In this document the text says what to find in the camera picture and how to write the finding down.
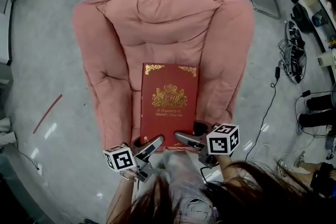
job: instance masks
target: book cover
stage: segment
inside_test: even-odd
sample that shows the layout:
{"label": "book cover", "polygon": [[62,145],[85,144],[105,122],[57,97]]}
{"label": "book cover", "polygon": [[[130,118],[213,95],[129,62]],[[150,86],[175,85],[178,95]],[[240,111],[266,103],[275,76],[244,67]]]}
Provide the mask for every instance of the book cover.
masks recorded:
{"label": "book cover", "polygon": [[144,63],[141,87],[141,143],[164,135],[162,146],[185,146],[175,131],[193,134],[198,67]]}

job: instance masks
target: gold corner decoration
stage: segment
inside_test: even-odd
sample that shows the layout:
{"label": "gold corner decoration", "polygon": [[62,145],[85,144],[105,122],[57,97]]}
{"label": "gold corner decoration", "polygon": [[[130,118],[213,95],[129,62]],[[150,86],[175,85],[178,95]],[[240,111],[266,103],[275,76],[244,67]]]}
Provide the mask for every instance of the gold corner decoration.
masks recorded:
{"label": "gold corner decoration", "polygon": [[177,87],[171,84],[163,88],[163,91],[157,88],[156,94],[153,94],[153,106],[181,108],[187,105],[187,96],[184,95],[183,89],[178,92]]}
{"label": "gold corner decoration", "polygon": [[163,67],[164,66],[162,66],[162,65],[146,65],[145,74],[148,75],[151,70],[156,70],[156,69],[160,69],[160,68],[163,68]]}
{"label": "gold corner decoration", "polygon": [[196,67],[178,67],[178,68],[181,68],[184,71],[192,73],[194,78],[197,76],[197,68]]}

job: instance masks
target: bracelet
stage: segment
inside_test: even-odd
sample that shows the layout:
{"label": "bracelet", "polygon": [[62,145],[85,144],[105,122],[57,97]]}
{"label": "bracelet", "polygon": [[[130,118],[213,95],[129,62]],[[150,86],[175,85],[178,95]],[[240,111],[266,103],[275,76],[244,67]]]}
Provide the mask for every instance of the bracelet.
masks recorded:
{"label": "bracelet", "polygon": [[123,178],[127,179],[128,181],[131,181],[131,182],[137,182],[135,178],[128,178],[128,177],[125,177],[123,171],[120,172],[120,175],[121,175]]}

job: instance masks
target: pink armchair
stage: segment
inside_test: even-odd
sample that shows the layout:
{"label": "pink armchair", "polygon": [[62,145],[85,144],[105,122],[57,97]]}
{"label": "pink armchair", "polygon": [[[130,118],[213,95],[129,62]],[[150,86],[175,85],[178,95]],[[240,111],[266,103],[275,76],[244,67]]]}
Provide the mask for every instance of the pink armchair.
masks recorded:
{"label": "pink armchair", "polygon": [[197,119],[231,122],[254,33],[247,0],[88,0],[73,24],[104,149],[140,135],[143,62],[199,65]]}

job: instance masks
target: concrete floor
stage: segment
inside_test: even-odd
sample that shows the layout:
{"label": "concrete floor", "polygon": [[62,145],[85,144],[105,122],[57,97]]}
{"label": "concrete floor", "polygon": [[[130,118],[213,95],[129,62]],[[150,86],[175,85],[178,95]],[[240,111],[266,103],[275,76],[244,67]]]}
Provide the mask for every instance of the concrete floor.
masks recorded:
{"label": "concrete floor", "polygon": [[[13,11],[14,84],[4,100],[5,110],[12,118],[20,150],[43,167],[41,175],[13,148],[7,148],[6,154],[18,176],[23,181],[29,178],[26,188],[55,223],[78,223],[84,218],[104,223],[120,179],[108,168],[101,152],[91,96],[72,28],[72,10],[80,1],[17,0]],[[256,1],[263,6],[271,4]],[[292,8],[290,0],[279,0],[279,4],[281,20],[255,13],[255,38],[234,115],[234,123],[240,126],[241,147],[233,159],[245,157],[243,147],[255,140],[274,93],[270,83],[275,82],[275,67],[280,60],[277,44],[285,36],[283,22]],[[270,167],[275,166],[273,157],[283,157],[290,167],[300,148],[310,142],[305,149],[307,160],[325,160],[324,139],[312,141],[311,136],[297,136],[295,132],[295,99],[303,91],[325,91],[332,86],[328,70],[318,66],[316,57],[321,49],[315,37],[303,35],[303,38],[308,57],[306,76],[295,85],[281,72],[273,106],[249,156]],[[62,98],[33,134],[60,94]],[[303,111],[301,100],[298,112]],[[324,133],[324,129],[310,131]],[[258,150],[263,144],[269,144],[271,151],[269,146]]]}

